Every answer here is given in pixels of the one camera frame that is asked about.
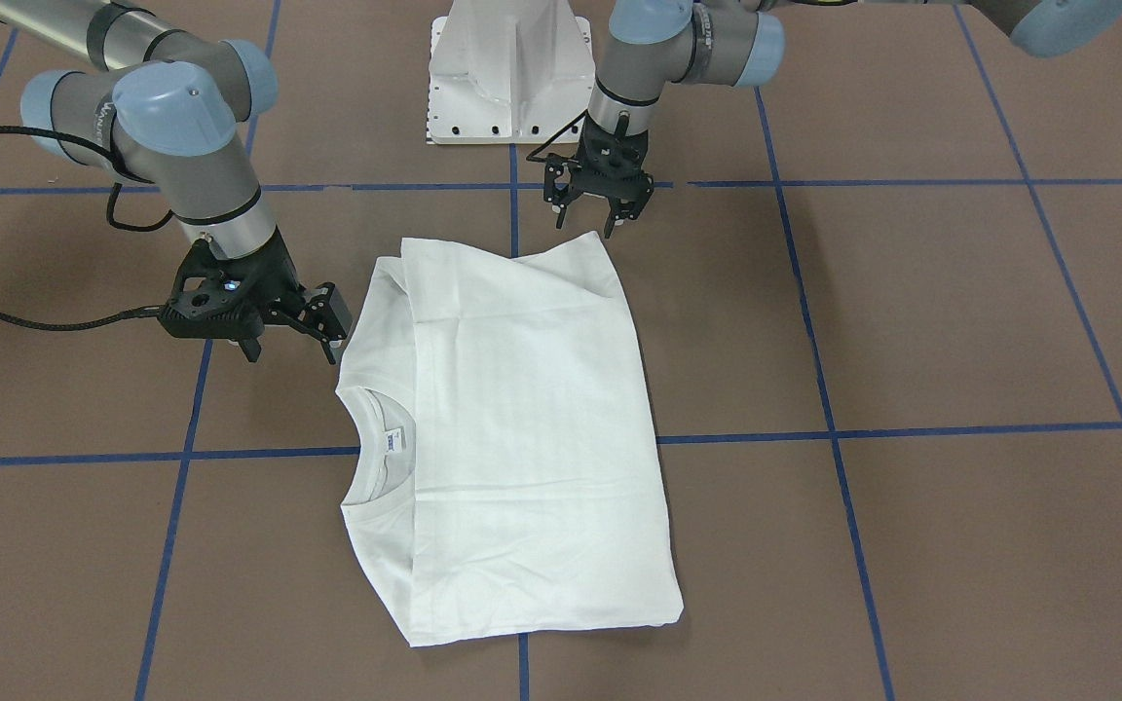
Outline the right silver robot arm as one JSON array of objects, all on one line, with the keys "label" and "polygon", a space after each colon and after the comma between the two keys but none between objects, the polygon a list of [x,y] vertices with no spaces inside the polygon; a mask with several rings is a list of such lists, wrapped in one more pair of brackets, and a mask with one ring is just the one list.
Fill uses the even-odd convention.
[{"label": "right silver robot arm", "polygon": [[113,194],[159,188],[165,223],[190,240],[168,298],[88,322],[155,319],[171,336],[224,339],[245,359],[261,356],[268,325],[318,342],[335,363],[353,320],[333,283],[298,282],[240,124],[272,110],[278,76],[249,41],[206,41],[130,1],[0,1],[0,24],[84,58],[82,71],[48,71],[19,98],[26,133],[64,160],[98,167]]}]

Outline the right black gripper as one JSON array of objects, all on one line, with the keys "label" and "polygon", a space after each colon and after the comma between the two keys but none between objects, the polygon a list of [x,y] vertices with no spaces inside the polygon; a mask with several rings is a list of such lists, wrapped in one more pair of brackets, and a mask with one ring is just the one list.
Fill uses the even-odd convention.
[{"label": "right black gripper", "polygon": [[258,251],[234,259],[217,257],[209,240],[191,245],[159,322],[175,338],[232,339],[246,362],[257,363],[264,328],[287,316],[327,345],[343,345],[355,322],[335,283],[304,290],[280,231],[274,231]]}]

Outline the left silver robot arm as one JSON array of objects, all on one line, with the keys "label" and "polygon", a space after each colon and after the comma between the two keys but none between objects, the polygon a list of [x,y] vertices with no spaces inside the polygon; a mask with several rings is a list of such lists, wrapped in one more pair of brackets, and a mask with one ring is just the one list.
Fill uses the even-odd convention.
[{"label": "left silver robot arm", "polygon": [[[587,107],[527,155],[543,165],[542,199],[565,225],[576,201],[607,204],[603,236],[642,216],[655,193],[645,170],[652,117],[666,85],[761,87],[785,57],[779,6],[971,6],[1017,49],[1037,58],[1082,48],[1118,22],[1122,1],[616,1]],[[544,155],[574,131],[571,155]]]}]

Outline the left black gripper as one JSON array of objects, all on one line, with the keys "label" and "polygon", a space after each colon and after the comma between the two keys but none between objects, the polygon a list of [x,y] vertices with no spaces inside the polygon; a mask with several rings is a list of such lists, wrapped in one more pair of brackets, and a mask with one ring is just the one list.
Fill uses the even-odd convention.
[{"label": "left black gripper", "polygon": [[615,227],[636,221],[655,191],[654,179],[643,169],[649,146],[649,131],[606,131],[583,112],[573,159],[544,160],[543,195],[557,214],[557,230],[564,227],[567,211],[580,195],[605,197],[609,204],[606,240],[611,238]]}]

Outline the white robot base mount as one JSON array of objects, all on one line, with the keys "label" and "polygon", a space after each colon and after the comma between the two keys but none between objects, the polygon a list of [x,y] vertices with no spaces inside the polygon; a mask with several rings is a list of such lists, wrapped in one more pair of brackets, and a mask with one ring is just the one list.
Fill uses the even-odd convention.
[{"label": "white robot base mount", "polygon": [[595,59],[570,3],[454,1],[429,37],[427,142],[578,142]]}]

